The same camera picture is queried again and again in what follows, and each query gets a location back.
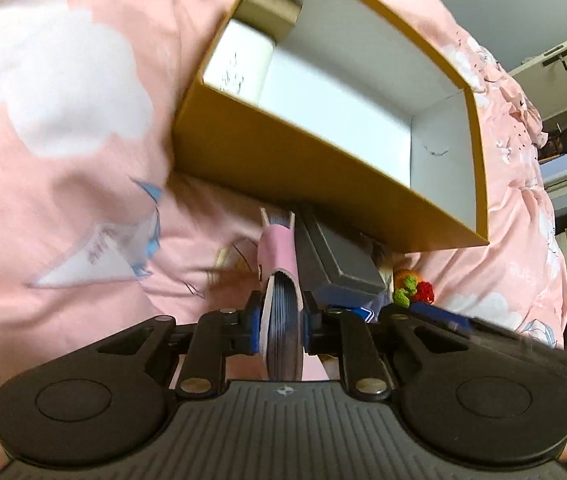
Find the gray ribbed panel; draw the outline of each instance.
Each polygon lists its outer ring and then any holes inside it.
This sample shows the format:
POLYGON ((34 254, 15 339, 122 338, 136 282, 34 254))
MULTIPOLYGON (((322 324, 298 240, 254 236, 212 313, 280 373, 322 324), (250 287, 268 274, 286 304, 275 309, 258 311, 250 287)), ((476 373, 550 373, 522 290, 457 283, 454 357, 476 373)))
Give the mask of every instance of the gray ribbed panel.
POLYGON ((384 404, 351 399, 339 383, 230 384, 188 402, 150 446, 116 463, 54 471, 12 462, 0 480, 567 480, 550 462, 490 473, 445 462, 406 434, 384 404))

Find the crocheted toy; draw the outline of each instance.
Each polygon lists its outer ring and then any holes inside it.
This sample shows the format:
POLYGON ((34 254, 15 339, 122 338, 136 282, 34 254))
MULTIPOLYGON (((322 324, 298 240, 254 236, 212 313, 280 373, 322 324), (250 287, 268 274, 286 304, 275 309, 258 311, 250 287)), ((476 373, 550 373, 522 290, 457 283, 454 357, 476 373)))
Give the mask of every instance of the crocheted toy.
POLYGON ((394 273, 395 291, 392 294, 394 303, 410 306, 415 301, 432 304, 435 301, 435 290, 432 283, 426 282, 413 270, 401 269, 394 273))

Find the silver bolt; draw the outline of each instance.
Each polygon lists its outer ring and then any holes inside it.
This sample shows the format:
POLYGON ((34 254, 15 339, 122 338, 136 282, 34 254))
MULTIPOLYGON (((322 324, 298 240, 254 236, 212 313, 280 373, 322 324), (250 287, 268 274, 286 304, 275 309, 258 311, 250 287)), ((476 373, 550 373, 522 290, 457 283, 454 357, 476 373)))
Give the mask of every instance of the silver bolt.
POLYGON ((372 377, 359 379, 355 384, 355 387, 362 394, 367 394, 367 395, 382 394, 388 389, 388 385, 386 384, 386 381, 382 381, 381 379, 375 379, 372 377))
POLYGON ((203 377, 188 377, 180 388, 187 394, 204 394, 211 389, 212 383, 203 377))

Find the bed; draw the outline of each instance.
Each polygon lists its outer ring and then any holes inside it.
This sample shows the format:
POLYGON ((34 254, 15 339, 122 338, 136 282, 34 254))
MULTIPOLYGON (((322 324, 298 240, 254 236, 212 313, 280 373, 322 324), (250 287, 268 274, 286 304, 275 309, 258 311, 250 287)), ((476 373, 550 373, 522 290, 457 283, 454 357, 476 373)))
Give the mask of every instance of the bed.
MULTIPOLYGON (((439 306, 561 346, 567 277, 537 111, 439 0, 382 1, 475 92, 491 242, 393 255, 394 268, 418 270, 439 306)), ((260 204, 173 173, 166 142, 232 2, 0 0, 0 384, 156 314, 241 306, 257 287, 260 204)))

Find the beige box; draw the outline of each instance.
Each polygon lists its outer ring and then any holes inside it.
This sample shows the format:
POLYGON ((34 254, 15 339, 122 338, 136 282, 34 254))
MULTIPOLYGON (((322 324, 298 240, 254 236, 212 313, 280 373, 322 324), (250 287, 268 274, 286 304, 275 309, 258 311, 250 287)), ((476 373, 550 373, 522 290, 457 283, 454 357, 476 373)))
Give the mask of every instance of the beige box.
POLYGON ((316 203, 394 251, 487 244, 474 95, 438 50, 378 0, 290 0, 276 41, 234 19, 242 1, 174 122, 177 170, 316 203))

